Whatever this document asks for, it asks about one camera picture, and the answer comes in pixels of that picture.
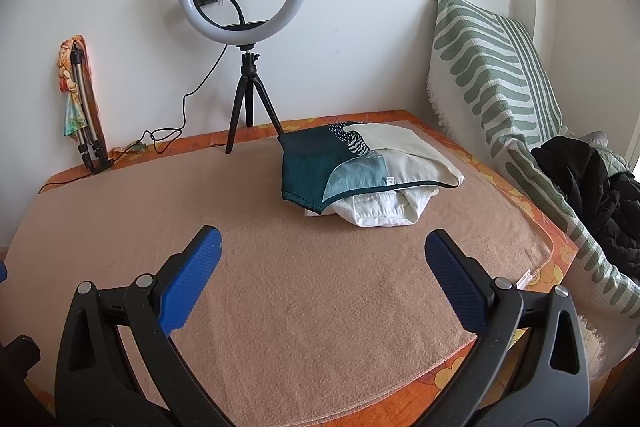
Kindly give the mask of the black clothing pile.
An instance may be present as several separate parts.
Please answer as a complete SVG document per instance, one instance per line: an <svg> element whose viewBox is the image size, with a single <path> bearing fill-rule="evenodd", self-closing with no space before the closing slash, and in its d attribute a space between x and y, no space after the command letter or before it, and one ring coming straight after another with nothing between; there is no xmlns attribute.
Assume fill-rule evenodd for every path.
<svg viewBox="0 0 640 427"><path fill-rule="evenodd" d="M608 261L639 280L639 182L609 174L600 152L578 139L556 136L533 149L538 167L558 188Z"/></svg>

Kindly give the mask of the white folded garment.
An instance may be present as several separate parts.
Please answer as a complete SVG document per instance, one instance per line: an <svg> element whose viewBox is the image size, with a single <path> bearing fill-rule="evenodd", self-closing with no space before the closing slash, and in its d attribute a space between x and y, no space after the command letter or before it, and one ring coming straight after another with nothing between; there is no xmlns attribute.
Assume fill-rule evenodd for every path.
<svg viewBox="0 0 640 427"><path fill-rule="evenodd" d="M418 186L405 190L360 194L337 200L322 213L305 211L306 217L337 215L359 228L415 225L439 188Z"/></svg>

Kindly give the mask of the teal and white shirt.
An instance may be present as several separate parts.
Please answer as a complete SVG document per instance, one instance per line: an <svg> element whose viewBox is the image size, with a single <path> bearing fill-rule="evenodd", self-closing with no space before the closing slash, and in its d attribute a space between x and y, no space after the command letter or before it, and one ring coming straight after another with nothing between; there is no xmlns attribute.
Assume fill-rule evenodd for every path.
<svg viewBox="0 0 640 427"><path fill-rule="evenodd" d="M279 136L282 198L322 213L360 194L459 187L462 172L416 132L393 124L346 121Z"/></svg>

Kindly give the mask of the beige fleece blanket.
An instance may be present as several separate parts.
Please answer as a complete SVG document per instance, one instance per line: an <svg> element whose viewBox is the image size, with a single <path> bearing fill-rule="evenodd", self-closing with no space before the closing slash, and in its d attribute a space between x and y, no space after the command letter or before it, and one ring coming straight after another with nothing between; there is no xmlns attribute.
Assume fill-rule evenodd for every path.
<svg viewBox="0 0 640 427"><path fill-rule="evenodd" d="M126 286L154 273L204 225L222 255L172 339L235 424L294 426L352 413L464 347L426 264L444 229L494 277L510 281L551 258L550 236L476 167L458 162L414 225L358 228L309 217L281 196L276 139L155 159L38 195L6 257L1 338L25 334L41 359L30 378L51 390L79 283Z"/></svg>

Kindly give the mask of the colourful silk scarf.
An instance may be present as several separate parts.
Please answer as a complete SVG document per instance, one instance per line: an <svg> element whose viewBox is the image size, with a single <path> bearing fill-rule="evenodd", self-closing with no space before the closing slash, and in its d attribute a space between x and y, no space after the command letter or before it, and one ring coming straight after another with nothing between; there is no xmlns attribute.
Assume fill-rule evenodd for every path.
<svg viewBox="0 0 640 427"><path fill-rule="evenodd" d="M80 130L85 127L86 122L84 115L82 115L82 109L80 107L78 88L76 86L74 78L72 77L72 66L70 66L70 50L72 49L73 40L77 40L78 44L84 48L87 67L87 72L85 72L85 75L91 82L91 87L93 90L91 64L89 61L87 43L83 35L74 35L72 38L67 39L61 43L60 49L58 50L58 89L60 89L60 91L66 96L64 135L66 136L66 138L75 140L79 147ZM98 109L98 117L100 121L99 106L97 101L96 108Z"/></svg>

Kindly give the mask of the orange floral bedsheet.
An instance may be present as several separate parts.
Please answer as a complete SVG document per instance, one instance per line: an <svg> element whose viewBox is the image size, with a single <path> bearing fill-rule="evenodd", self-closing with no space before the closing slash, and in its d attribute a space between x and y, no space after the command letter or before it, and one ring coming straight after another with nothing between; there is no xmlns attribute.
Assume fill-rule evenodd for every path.
<svg viewBox="0 0 640 427"><path fill-rule="evenodd" d="M405 110L357 113L354 117L381 124L408 124L417 134L429 139L450 156L465 176L490 197L506 198L515 218L544 235L550 247L549 259L536 269L529 288L546 291L552 284L562 281L575 258L576 246L503 176ZM47 289L43 323L37 335L42 361L32 377L32 381L44 392L53 391L56 350L62 335L63 307L70 297L70 285L78 281L81 274L105 277L113 272L104 248L92 248L89 254L83 254L79 249L70 255L64 254L62 247L72 239L73 223L83 223L99 230L100 239L105 239L117 254L133 257L126 263L127 269L146 265L148 256L127 243L129 235L142 239L149 247L160 243L161 239L178 242L183 239L182 232L162 227L171 213L174 212L179 218L186 215L201 217L206 222L212 221L213 215L204 202L178 209L163 204L158 199L163 193L160 187L145 183L132 185L126 181L126 176L150 167L167 168L198 155L208 157L212 148L221 145L226 138L226 132L223 131L192 135L171 145L164 156L152 152L129 152L110 174L89 179L80 168L74 167L52 176L47 186L43 187L29 214L38 219L46 243L40 249L36 262L44 270ZM397 386L387 387L372 395L360 393L356 397L327 405L321 415L305 416L303 421L314 426L408 425L418 417L420 410L435 400L470 349L470 344L465 340L458 341L454 350L447 352L432 348L428 351L428 361L413 369L410 377L402 377Z"/></svg>

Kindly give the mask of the green striped white pillow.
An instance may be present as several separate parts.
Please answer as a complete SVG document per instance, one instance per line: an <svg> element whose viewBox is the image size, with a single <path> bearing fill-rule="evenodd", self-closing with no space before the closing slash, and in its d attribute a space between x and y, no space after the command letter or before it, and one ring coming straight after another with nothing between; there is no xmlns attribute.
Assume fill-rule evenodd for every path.
<svg viewBox="0 0 640 427"><path fill-rule="evenodd" d="M439 124L575 244L563 283L582 318L589 374L600 377L639 339L639 285L608 260L534 158L534 148L572 132L533 40L522 23L468 0L436 3L427 93Z"/></svg>

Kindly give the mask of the folded grey tripod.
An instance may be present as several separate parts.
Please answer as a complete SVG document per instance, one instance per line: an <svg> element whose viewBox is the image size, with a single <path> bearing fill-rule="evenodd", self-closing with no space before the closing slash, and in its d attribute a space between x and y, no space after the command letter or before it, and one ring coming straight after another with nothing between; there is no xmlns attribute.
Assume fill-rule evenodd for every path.
<svg viewBox="0 0 640 427"><path fill-rule="evenodd" d="M77 40L73 40L70 50L70 66L72 66L72 77L79 92L82 115L84 115L86 122L85 127L80 130L80 156L87 169L92 174L98 174L110 169L113 166L113 161L107 153L91 82L85 75L87 72L86 54Z"/></svg>

